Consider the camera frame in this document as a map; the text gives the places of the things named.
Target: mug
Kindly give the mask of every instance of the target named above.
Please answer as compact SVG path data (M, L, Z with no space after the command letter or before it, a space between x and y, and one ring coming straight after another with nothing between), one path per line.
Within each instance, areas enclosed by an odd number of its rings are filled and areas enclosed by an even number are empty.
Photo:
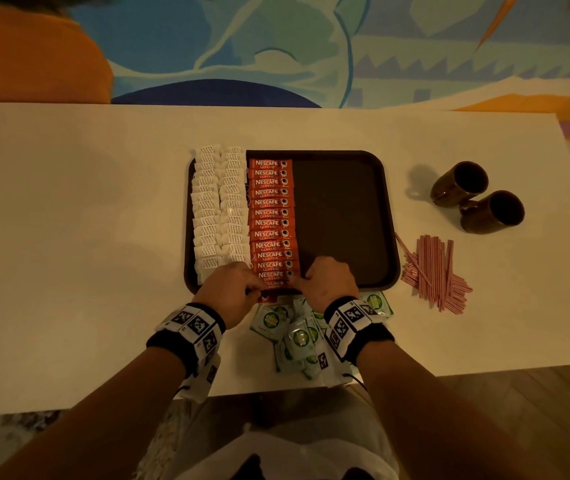
M431 201L439 207L455 207L487 190L487 172L478 163L459 162L436 180L431 188Z
M525 208L518 197L506 190L490 193L479 201L460 204L460 225L472 234L489 234L520 224Z

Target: tray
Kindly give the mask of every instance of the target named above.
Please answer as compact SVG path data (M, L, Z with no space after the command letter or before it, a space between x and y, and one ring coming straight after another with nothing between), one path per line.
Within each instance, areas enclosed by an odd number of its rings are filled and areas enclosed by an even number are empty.
M296 240L304 275L316 256L349 264L358 288L385 290L400 276L385 169L363 151L247 150L247 159L292 160L296 201ZM194 270L192 177L188 175L185 284L200 286ZM273 290L270 294L297 294Z

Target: wristband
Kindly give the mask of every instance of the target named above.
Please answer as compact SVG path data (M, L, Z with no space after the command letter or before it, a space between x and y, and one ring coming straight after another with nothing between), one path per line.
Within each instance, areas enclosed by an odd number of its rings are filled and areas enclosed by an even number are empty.
M355 364L358 354L369 342L395 341L384 324L374 322L377 317L369 303L354 296L338 298L325 309L328 328L324 336L341 362Z
M156 327L147 347L160 347L173 353L185 366L185 377L196 377L216 355L225 329L225 322L215 310L200 303L188 303Z

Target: left hand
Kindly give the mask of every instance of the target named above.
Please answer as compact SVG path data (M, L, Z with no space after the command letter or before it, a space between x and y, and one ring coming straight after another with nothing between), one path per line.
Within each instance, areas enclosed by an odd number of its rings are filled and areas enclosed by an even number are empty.
M265 282L244 262L219 266L194 296L195 303L214 308L227 328L238 325L266 289Z

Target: white table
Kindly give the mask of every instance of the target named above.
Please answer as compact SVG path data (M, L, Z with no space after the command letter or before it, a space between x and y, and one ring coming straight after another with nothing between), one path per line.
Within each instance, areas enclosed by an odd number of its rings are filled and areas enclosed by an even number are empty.
M385 292L398 343L434 374L570 363L570 156L553 116L0 104L0 413L72 406L190 300L189 151L213 142L381 159L401 237L454 239L475 289L461 316L402 282ZM421 200L461 160L519 195L524 224L468 235ZM246 321L221 355L213 394L315 385L275 375Z

